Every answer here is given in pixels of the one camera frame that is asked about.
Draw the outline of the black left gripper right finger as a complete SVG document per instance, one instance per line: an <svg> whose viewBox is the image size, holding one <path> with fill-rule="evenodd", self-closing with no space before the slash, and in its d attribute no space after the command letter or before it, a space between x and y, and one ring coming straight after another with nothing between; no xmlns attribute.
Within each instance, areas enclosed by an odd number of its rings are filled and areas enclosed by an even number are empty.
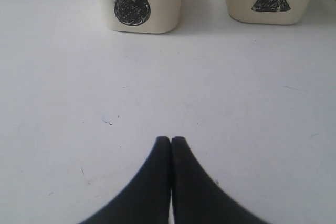
<svg viewBox="0 0 336 224"><path fill-rule="evenodd" d="M265 223L220 189L199 164L184 137L174 137L171 147L175 223Z"/></svg>

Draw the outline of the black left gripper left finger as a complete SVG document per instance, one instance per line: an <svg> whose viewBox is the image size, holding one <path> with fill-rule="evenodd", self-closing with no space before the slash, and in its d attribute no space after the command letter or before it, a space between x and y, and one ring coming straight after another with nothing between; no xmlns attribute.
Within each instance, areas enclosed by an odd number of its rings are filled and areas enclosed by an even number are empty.
<svg viewBox="0 0 336 224"><path fill-rule="evenodd" d="M132 180L83 223L169 223L171 154L169 138L157 137Z"/></svg>

